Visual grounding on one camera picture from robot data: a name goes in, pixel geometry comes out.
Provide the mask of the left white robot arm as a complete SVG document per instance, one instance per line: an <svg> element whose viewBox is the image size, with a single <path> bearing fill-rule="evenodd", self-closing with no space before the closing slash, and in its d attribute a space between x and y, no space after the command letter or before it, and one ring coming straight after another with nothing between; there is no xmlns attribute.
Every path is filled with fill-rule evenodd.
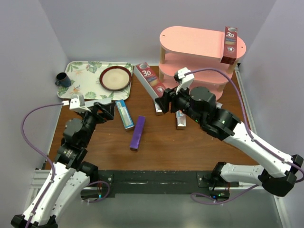
<svg viewBox="0 0 304 228"><path fill-rule="evenodd" d="M86 106L81 97L76 97L61 105L69 106L80 118L66 123L55 160L50 162L51 171L29 207L11 220L15 228L58 227L63 212L83 188L99 183L98 167L83 159L96 125L113 120L115 103L95 100Z"/></svg>

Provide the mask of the red toothpaste box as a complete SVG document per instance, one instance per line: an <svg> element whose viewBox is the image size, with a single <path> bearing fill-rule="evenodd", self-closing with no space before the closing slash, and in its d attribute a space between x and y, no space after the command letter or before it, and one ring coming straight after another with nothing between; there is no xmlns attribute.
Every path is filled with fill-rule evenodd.
<svg viewBox="0 0 304 228"><path fill-rule="evenodd" d="M221 63L232 65L237 59L238 30L235 27L225 27L223 38L223 55Z"/></svg>
<svg viewBox="0 0 304 228"><path fill-rule="evenodd" d="M95 103L100 103L102 105L108 105L112 102L111 98L103 98L103 99L98 99L98 100L89 100L85 101L85 106L86 107L92 107L94 106Z"/></svg>
<svg viewBox="0 0 304 228"><path fill-rule="evenodd" d="M147 62L135 65L133 72L153 100L163 96L166 87Z"/></svg>

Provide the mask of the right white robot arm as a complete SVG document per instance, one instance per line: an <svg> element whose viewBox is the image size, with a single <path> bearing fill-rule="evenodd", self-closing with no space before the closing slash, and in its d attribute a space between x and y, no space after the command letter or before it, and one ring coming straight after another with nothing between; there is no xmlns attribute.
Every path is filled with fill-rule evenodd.
<svg viewBox="0 0 304 228"><path fill-rule="evenodd" d="M256 166L218 162L212 171L214 185L245 182L262 186L279 197L284 197L294 187L297 168L303 164L303 158L285 154L252 133L237 116L218 108L215 95L207 88L181 89L178 93L175 88L166 89L155 101L164 113L182 111L208 135L238 148L258 162Z"/></svg>

